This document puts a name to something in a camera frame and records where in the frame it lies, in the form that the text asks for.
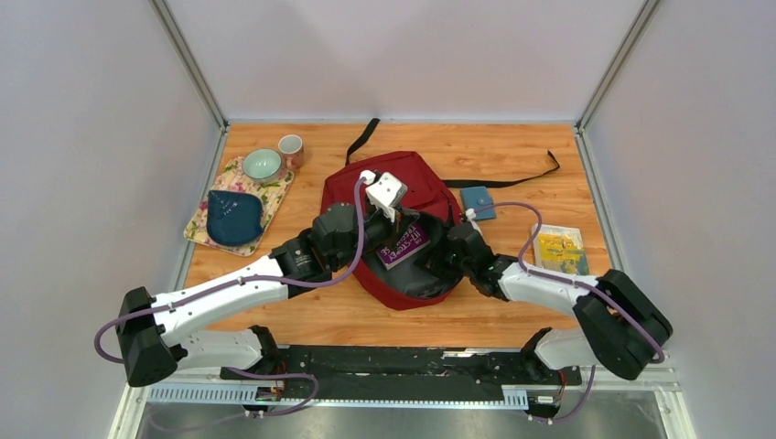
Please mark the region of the purple treehouse book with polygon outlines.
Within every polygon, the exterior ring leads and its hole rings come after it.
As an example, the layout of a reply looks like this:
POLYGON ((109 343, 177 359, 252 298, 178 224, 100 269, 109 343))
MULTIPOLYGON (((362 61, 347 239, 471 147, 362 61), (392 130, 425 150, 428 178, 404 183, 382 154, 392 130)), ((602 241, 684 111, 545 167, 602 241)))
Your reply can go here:
POLYGON ((423 250, 430 242, 430 237, 416 221, 393 247, 382 247, 376 254, 384 268, 391 270, 423 250))

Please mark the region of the red backpack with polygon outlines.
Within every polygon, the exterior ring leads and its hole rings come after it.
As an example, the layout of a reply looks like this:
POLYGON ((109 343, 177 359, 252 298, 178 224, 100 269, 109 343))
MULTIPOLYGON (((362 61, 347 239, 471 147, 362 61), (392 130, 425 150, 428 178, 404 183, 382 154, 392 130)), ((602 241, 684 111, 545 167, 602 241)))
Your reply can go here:
POLYGON ((514 181, 442 179, 421 155, 408 151, 376 155, 352 163, 350 156, 366 145, 379 122, 378 118, 370 120, 361 136, 348 148, 345 166, 326 178, 321 207, 326 209, 336 202, 352 203, 355 200, 352 187, 363 170, 387 171, 407 184, 407 193, 402 198, 401 205, 422 213, 419 225, 428 234, 431 242, 391 270, 386 270, 380 262, 376 254, 380 249, 373 253, 364 253, 354 276, 368 293, 394 310, 435 305, 445 300, 463 278, 440 279, 428 271, 426 264, 421 261, 439 244, 436 236, 440 235, 445 227, 449 228, 461 222, 463 209, 451 190, 478 186, 487 189, 513 187, 532 180, 533 177, 514 181))

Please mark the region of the yellow picture book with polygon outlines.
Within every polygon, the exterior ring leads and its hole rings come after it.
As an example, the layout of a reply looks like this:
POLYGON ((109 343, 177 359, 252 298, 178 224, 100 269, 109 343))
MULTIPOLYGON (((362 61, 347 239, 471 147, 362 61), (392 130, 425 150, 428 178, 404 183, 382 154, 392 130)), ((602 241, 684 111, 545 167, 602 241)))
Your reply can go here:
POLYGON ((590 275, 580 229, 543 224, 533 240, 534 264, 560 273, 590 275))

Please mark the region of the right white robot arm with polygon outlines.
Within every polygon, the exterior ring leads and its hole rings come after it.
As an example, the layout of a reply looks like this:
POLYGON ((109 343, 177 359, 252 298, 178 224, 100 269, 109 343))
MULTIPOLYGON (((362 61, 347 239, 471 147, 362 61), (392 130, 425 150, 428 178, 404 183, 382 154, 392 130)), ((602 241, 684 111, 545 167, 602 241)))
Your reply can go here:
POLYGON ((467 277, 485 296, 539 305, 577 321, 576 329, 548 329, 527 344, 522 370, 535 383, 548 381, 559 369, 584 365, 636 380, 647 365, 665 359, 663 347, 674 333, 626 273, 573 275, 539 268, 493 252, 470 222, 451 228, 427 266, 435 274, 467 277))

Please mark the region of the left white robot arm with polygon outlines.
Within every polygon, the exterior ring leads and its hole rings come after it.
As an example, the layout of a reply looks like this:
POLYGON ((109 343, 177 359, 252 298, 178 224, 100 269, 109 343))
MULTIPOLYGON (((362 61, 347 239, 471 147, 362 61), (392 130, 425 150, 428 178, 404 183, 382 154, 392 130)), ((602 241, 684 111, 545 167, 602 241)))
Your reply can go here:
POLYGON ((266 328, 228 333, 209 325, 343 281, 369 252, 397 243, 410 222, 399 209, 334 204, 310 228, 235 272, 168 293, 152 295, 144 287, 127 292, 118 317, 106 326, 115 332, 120 356, 102 349, 102 330, 95 349, 122 365, 135 388, 178 370, 208 367, 247 369, 269 379, 280 357, 266 328))

